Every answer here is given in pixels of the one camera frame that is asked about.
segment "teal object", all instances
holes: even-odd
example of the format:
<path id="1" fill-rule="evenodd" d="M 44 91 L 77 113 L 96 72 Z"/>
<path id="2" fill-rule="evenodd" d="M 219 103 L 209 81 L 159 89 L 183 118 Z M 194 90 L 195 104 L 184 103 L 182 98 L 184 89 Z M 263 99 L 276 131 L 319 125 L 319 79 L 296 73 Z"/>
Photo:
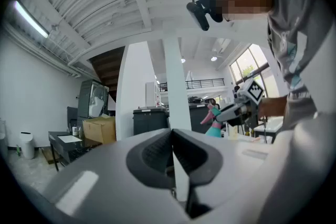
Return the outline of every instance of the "teal object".
<path id="1" fill-rule="evenodd" d="M 220 115 L 220 110 L 218 110 L 213 105 L 209 104 L 208 108 L 209 108 L 208 115 L 204 118 L 201 124 L 204 124 L 208 122 L 209 120 L 213 119 L 215 116 Z M 214 120 L 213 124 L 211 125 L 209 130 L 206 131 L 205 135 L 213 136 L 213 137 L 222 137 L 221 127 L 222 125 L 218 121 Z"/>

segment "fluorescent light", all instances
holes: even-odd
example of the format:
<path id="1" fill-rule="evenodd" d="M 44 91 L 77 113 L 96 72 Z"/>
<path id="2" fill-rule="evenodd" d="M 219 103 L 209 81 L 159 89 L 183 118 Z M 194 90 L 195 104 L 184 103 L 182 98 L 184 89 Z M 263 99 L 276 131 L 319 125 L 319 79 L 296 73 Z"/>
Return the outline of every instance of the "fluorescent light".
<path id="1" fill-rule="evenodd" d="M 15 1 L 14 7 L 22 15 L 22 17 L 24 17 L 24 19 L 27 22 L 29 22 L 29 24 L 31 26 L 33 26 L 42 36 L 44 36 L 45 38 L 48 37 L 49 33 L 47 33 L 46 31 L 44 31 L 44 29 L 42 29 L 38 25 L 38 23 L 36 23 L 35 18 L 32 17 L 28 12 L 26 12 L 26 10 L 22 7 L 22 5 L 18 1 Z"/>

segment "white ceiling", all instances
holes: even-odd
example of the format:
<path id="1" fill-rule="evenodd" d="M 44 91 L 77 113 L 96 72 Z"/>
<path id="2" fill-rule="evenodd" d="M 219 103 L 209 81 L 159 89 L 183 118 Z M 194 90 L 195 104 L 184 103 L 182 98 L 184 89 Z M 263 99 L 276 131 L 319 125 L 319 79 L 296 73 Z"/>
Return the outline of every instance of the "white ceiling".
<path id="1" fill-rule="evenodd" d="M 185 5 L 191 0 L 20 0 L 50 32 L 44 39 L 10 6 L 9 23 L 36 47 L 47 50 L 62 65 L 93 74 L 88 59 L 127 44 L 148 40 L 153 61 L 162 60 L 162 22 L 176 21 L 181 53 L 186 58 L 208 59 L 225 39 L 263 42 L 266 31 L 255 24 L 216 24 L 201 31 Z"/>

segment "headset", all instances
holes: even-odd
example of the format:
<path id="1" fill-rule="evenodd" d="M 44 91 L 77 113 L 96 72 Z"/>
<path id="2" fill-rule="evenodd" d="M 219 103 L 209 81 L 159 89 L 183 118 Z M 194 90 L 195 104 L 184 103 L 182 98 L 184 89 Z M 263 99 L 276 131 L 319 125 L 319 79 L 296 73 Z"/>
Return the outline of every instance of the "headset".
<path id="1" fill-rule="evenodd" d="M 215 13 L 215 11 L 211 9 L 213 5 L 211 5 L 210 2 L 211 0 L 198 0 L 196 2 L 192 0 L 192 2 L 187 4 L 187 10 L 203 31 L 209 30 L 209 23 L 205 17 L 207 13 L 210 14 L 210 17 L 215 22 L 221 23 L 223 21 L 223 15 Z"/>

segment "wooden staircase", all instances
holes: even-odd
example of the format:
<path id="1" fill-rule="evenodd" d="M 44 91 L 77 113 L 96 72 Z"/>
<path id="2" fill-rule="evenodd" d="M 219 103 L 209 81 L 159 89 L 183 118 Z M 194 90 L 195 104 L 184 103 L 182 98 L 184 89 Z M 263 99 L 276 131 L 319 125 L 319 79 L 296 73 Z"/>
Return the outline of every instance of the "wooden staircase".
<path id="1" fill-rule="evenodd" d="M 90 59 L 101 83 L 109 87 L 110 95 L 115 102 L 117 101 L 118 78 L 124 49 L 125 47 L 120 47 Z"/>

